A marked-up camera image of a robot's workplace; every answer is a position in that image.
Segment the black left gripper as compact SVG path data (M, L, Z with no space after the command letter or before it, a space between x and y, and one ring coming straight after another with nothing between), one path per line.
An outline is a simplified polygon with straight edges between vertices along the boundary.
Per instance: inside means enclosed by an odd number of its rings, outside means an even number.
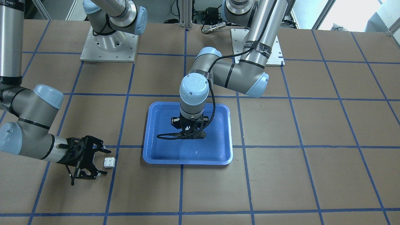
M208 116L201 115L197 119L187 119L180 115L179 117L171 118L171 125L176 129L181 129L179 133L173 133L172 136L181 137L183 139L203 139L206 137L206 132L203 131L204 126L209 124Z

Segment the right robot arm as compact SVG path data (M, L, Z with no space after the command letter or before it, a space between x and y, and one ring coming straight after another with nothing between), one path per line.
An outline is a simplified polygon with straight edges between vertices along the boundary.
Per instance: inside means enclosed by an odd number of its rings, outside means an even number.
M142 35L148 20L146 8L133 0L85 0L84 11L99 37ZM71 185L75 179L106 175L94 165L96 152L111 153L103 140L49 133L64 94L44 84L33 90L21 86L24 13L24 0L1 1L1 109L18 118L1 126L1 151L65 165L67 170L75 167L69 172Z

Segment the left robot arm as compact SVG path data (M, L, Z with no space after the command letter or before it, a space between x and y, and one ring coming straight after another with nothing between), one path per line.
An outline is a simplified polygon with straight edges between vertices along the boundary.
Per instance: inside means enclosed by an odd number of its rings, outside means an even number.
M286 0L225 0L221 16L225 21L249 28L240 40L242 50L222 56L214 47L204 47L194 60L191 70L183 77L180 88L180 114L171 124L180 132L158 134L159 139L203 139L215 112L204 115L212 86L218 85L254 98L261 97L269 76L264 72L271 56L279 27L288 3Z

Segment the white block near left arm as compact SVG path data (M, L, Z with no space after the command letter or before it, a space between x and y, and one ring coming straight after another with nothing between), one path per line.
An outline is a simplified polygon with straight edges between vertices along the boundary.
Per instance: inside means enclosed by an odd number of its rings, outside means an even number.
M114 168L116 165L116 158L115 157L106 157L104 159L104 168Z

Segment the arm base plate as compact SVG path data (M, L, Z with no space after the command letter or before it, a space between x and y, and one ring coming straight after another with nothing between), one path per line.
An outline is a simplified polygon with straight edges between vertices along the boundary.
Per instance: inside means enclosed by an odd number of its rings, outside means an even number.
M133 63L139 36L116 31L108 36L95 36L90 27L80 60L86 62Z
M232 48L233 54L239 54L243 51L244 46L244 38L249 33L248 29L231 29L231 40L232 40ZM268 67L280 67L281 65L285 65L284 57L282 54L282 50L280 47L280 43L278 37L275 37L274 44L272 46L272 53L269 57L266 66Z

